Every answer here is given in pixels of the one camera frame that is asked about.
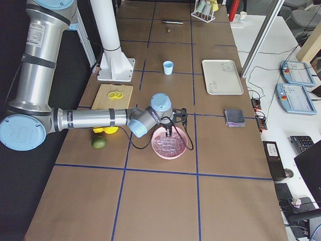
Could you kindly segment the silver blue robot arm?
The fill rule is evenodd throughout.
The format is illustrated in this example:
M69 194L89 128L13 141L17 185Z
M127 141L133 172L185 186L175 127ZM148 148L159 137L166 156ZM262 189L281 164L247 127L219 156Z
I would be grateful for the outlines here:
M176 111L169 97L155 94L144 110L62 110L49 107L62 34L77 20L76 1L27 1L30 26L17 96L1 121L1 142L16 151L28 151L43 143L47 134L64 129L128 126L136 137L156 125L172 131Z

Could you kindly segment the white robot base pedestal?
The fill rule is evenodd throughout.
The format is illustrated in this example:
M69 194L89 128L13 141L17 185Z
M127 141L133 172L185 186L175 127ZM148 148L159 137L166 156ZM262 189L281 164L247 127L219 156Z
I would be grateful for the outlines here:
M122 52L112 1L91 0L97 29L103 47L98 80L131 82L135 59Z

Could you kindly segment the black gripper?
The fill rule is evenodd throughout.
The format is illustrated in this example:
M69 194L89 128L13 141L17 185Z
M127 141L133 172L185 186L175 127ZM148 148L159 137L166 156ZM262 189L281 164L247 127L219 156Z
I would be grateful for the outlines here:
M169 117L162 118L162 127L166 130L166 137L171 137L174 123Z

